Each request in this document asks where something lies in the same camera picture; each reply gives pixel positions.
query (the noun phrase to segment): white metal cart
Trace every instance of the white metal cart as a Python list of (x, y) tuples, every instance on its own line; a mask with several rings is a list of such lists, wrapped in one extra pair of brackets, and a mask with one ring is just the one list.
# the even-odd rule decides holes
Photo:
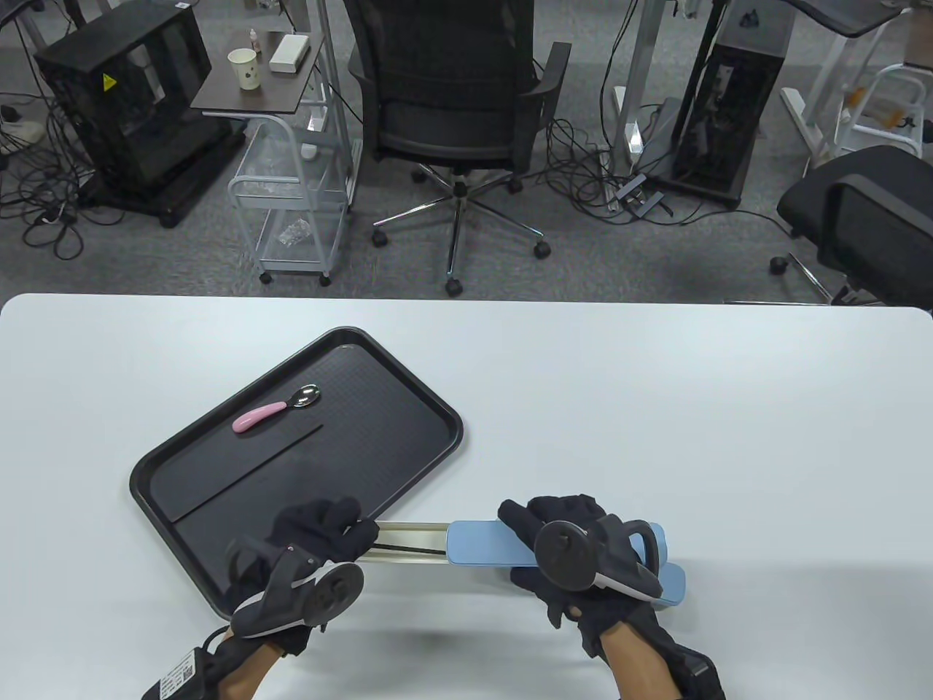
[[(275, 74), (260, 62), (261, 87), (241, 91), (230, 67), (217, 62), (192, 102), (205, 115), (258, 123), (227, 193), (263, 284), (272, 272), (291, 272), (318, 273), (321, 286), (329, 285), (355, 195), (362, 141), (351, 141), (347, 132), (326, 11), (319, 20), (321, 35), (312, 34), (298, 74)], [(240, 34), (230, 46), (243, 41)], [(272, 55), (281, 33), (262, 34), (264, 54)], [(283, 117), (300, 107), (311, 109), (307, 128)], [(303, 158), (302, 147), (313, 157)], [(265, 212), (259, 226), (250, 210)]]

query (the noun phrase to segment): pc tower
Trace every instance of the pc tower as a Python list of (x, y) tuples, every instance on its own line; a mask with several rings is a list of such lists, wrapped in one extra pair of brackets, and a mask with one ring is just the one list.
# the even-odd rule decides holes
[(639, 159), (652, 184), (739, 205), (796, 13), (784, 0), (714, 0), (684, 99), (664, 102)]
[(94, 166), (82, 205), (142, 212), (172, 227), (244, 140), (242, 126), (189, 107), (211, 64), (187, 3), (123, 3), (35, 62)]

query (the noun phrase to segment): black glove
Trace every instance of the black glove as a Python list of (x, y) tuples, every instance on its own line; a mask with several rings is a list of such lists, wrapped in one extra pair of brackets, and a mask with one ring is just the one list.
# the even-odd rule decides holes
[[(355, 498), (339, 501), (314, 500), (301, 506), (286, 508), (275, 517), (272, 534), (267, 541), (285, 548), (296, 544), (321, 560), (353, 562), (369, 551), (379, 536), (374, 520), (360, 520), (360, 504)], [(224, 600), (233, 611), (246, 598), (264, 591), (272, 574), (272, 564), (257, 559), (234, 581)], [(311, 628), (299, 626), (266, 637), (285, 654), (298, 656), (308, 646)]]
[[(532, 550), (537, 533), (546, 523), (563, 520), (586, 530), (604, 515), (606, 511), (592, 496), (583, 495), (532, 498), (526, 508), (513, 500), (503, 501), (499, 506), (499, 520)], [(548, 619), (555, 628), (560, 628), (563, 616), (577, 623), (583, 649), (591, 657), (605, 659), (600, 636), (619, 623), (637, 620), (639, 626), (653, 625), (661, 630), (649, 603), (618, 591), (595, 587), (580, 592), (564, 591), (548, 581), (539, 569), (530, 567), (513, 568), (509, 577), (512, 583), (531, 591), (547, 604)]]

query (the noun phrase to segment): black tray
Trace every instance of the black tray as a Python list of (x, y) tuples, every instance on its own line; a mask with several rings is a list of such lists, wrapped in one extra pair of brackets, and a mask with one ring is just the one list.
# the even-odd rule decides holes
[[(317, 384), (321, 398), (248, 430), (242, 413)], [(376, 517), (463, 439), (460, 416), (364, 331), (338, 328), (143, 457), (130, 491), (214, 610), (229, 617), (225, 552), (275, 515), (354, 496)]]

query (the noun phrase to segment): dark wooden tabletop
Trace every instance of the dark wooden tabletop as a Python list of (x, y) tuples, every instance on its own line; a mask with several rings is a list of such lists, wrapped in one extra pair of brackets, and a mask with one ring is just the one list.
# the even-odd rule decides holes
[(285, 36), (285, 32), (257, 32), (262, 45), (258, 55), (259, 87), (241, 90), (227, 54), (234, 49), (252, 48), (249, 30), (241, 29), (230, 37), (222, 53), (211, 54), (210, 74), (191, 102), (192, 109), (201, 112), (244, 112), (249, 114), (295, 114), (301, 95), (308, 85), (317, 54), (321, 51), (322, 37), (312, 35), (311, 46), (305, 54), (298, 73), (273, 73), (269, 60)]

